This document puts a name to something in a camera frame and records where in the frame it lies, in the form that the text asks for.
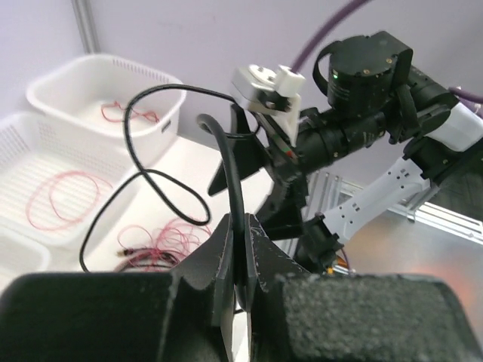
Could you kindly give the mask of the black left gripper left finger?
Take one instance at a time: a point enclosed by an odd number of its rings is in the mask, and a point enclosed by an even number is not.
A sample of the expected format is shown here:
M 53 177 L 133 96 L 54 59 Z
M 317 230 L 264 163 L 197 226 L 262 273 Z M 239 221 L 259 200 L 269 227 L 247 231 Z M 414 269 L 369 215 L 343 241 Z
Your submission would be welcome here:
M 233 237 L 225 216 L 170 271 L 37 273 L 1 296 L 3 361 L 232 360 Z

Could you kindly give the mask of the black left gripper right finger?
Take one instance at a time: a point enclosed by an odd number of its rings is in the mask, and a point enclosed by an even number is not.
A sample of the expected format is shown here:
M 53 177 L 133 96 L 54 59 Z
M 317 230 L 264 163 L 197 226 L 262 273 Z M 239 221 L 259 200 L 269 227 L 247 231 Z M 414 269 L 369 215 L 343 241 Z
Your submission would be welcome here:
M 246 219 L 252 361 L 475 361 L 453 290 L 425 275 L 312 274 Z

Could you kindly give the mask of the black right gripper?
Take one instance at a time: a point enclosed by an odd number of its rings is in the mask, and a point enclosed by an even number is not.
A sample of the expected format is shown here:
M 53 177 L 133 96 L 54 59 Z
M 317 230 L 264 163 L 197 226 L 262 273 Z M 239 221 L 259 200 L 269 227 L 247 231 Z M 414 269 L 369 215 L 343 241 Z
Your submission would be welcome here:
M 301 211 L 308 196 L 306 177 L 325 167 L 320 111 L 316 107 L 300 111 L 293 145 L 273 116 L 261 115 L 260 125 L 251 131 L 245 111 L 238 105 L 230 108 L 230 133 L 241 135 L 241 138 L 229 138 L 240 179 L 247 179 L 264 167 L 275 180 L 256 213 L 263 230 L 271 241 L 300 237 L 303 233 Z M 256 135 L 260 126 L 266 132 L 266 148 Z

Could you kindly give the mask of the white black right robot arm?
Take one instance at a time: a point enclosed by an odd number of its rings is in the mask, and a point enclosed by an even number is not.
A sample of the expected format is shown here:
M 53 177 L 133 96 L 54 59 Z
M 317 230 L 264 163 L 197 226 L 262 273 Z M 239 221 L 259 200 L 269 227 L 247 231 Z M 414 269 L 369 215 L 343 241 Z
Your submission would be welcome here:
M 329 73 L 313 69 L 329 109 L 301 109 L 300 75 L 257 65 L 232 78 L 231 141 L 238 174 L 265 169 L 272 191 L 257 212 L 274 241 L 297 239 L 295 259 L 329 269 L 337 252 L 372 219 L 413 195 L 443 186 L 482 157 L 482 120 L 451 90 L 414 67 L 413 51 L 388 32 L 324 47 Z M 345 203 L 306 218 L 309 177 L 387 137 L 402 156 Z

